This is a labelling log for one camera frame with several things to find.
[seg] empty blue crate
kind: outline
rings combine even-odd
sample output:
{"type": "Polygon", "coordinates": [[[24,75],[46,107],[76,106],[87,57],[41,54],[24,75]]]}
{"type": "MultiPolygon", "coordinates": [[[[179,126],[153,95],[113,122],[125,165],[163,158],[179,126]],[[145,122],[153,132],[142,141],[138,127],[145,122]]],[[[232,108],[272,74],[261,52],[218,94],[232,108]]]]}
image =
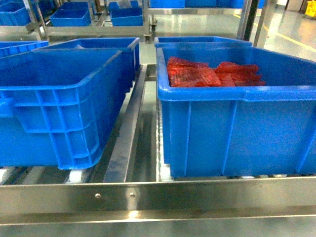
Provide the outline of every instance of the empty blue crate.
{"type": "Polygon", "coordinates": [[[156,37],[155,47],[251,47],[252,43],[243,40],[203,36],[203,37],[156,37]]]}
{"type": "Polygon", "coordinates": [[[25,26],[30,17],[22,2],[9,2],[0,6],[0,25],[25,26]]]}
{"type": "Polygon", "coordinates": [[[91,17],[89,10],[59,9],[50,17],[53,26],[89,26],[91,17]]]}
{"type": "Polygon", "coordinates": [[[0,42],[0,57],[29,52],[44,46],[48,46],[48,41],[0,42]]]}
{"type": "Polygon", "coordinates": [[[111,21],[113,26],[142,26],[142,8],[124,8],[111,10],[111,21]]]}
{"type": "Polygon", "coordinates": [[[150,0],[151,8],[184,8],[186,0],[150,0]]]}
{"type": "Polygon", "coordinates": [[[123,60],[116,50],[1,58],[0,166],[95,165],[124,100],[123,60]]]}
{"type": "Polygon", "coordinates": [[[62,10],[89,10],[87,2],[69,1],[63,3],[59,9],[62,10]]]}
{"type": "Polygon", "coordinates": [[[68,42],[55,44],[38,49],[40,51],[76,49],[76,50],[120,50],[123,52],[124,75],[120,83],[123,85],[123,92],[129,92],[135,80],[135,72],[139,70],[139,38],[99,38],[99,39],[74,39],[68,42]]]}
{"type": "Polygon", "coordinates": [[[217,0],[186,0],[186,7],[216,7],[217,0]]]}

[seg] wall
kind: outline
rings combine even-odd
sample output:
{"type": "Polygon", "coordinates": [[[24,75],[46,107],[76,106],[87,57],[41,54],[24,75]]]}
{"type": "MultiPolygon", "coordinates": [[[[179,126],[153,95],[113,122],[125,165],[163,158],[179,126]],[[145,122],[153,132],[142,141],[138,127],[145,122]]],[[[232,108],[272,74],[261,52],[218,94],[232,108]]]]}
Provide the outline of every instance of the wall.
{"type": "Polygon", "coordinates": [[[302,0],[289,0],[286,10],[299,12],[302,2],[302,0]]]}
{"type": "Polygon", "coordinates": [[[287,0],[277,0],[277,4],[278,4],[278,5],[285,6],[286,3],[287,3],[287,0]]]}

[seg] metal rail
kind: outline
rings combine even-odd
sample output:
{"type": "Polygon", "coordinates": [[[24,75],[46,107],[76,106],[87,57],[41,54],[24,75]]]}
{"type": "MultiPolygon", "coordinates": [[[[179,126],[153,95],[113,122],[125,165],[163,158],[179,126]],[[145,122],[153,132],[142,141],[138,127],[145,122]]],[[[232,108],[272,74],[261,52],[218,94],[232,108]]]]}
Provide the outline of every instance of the metal rail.
{"type": "Polygon", "coordinates": [[[141,109],[144,99],[147,65],[141,69],[129,100],[125,117],[119,130],[104,182],[130,182],[133,175],[134,159],[138,141],[141,109]]]}
{"type": "Polygon", "coordinates": [[[0,225],[316,215],[316,177],[0,187],[0,225]]]}
{"type": "Polygon", "coordinates": [[[234,8],[149,8],[152,15],[233,15],[241,14],[241,9],[234,8]]]}

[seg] yellow object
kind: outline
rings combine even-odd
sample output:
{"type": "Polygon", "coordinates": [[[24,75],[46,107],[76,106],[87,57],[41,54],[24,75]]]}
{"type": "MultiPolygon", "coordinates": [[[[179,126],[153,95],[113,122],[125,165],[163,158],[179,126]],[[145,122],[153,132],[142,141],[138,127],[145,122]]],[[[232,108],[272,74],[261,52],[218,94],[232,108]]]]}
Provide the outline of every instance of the yellow object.
{"type": "Polygon", "coordinates": [[[305,15],[316,17],[316,0],[308,1],[305,15]]]}

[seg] yellow floor line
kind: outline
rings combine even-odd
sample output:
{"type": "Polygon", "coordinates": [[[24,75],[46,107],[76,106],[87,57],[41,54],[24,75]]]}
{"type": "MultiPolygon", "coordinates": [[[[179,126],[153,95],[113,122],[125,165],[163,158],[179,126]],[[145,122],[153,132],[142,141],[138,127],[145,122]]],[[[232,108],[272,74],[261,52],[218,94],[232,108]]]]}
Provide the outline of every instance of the yellow floor line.
{"type": "MultiPolygon", "coordinates": [[[[239,15],[236,15],[236,14],[234,14],[233,16],[234,16],[234,17],[237,17],[237,18],[239,18],[239,19],[241,18],[239,15]]],[[[263,26],[263,28],[264,28],[266,31],[269,30],[269,28],[266,27],[266,26],[263,26]]],[[[308,49],[308,50],[310,50],[310,51],[316,53],[316,48],[310,47],[310,46],[308,46],[308,45],[306,45],[306,44],[304,44],[304,43],[301,43],[301,42],[299,42],[299,41],[296,41],[296,40],[294,40],[294,39],[292,39],[292,38],[290,38],[290,37],[287,37],[287,36],[285,36],[285,35],[282,35],[282,34],[280,34],[280,33],[278,33],[278,32],[269,32],[269,34],[274,34],[274,35],[276,35],[276,36],[279,36],[279,37],[281,37],[281,38],[283,38],[283,39],[285,39],[285,40],[288,40],[288,41],[290,41],[290,42],[292,42],[292,43],[295,43],[295,44],[297,44],[297,45],[299,45],[299,46],[301,46],[301,47],[303,47],[303,48],[305,48],[305,49],[308,49]]]]}

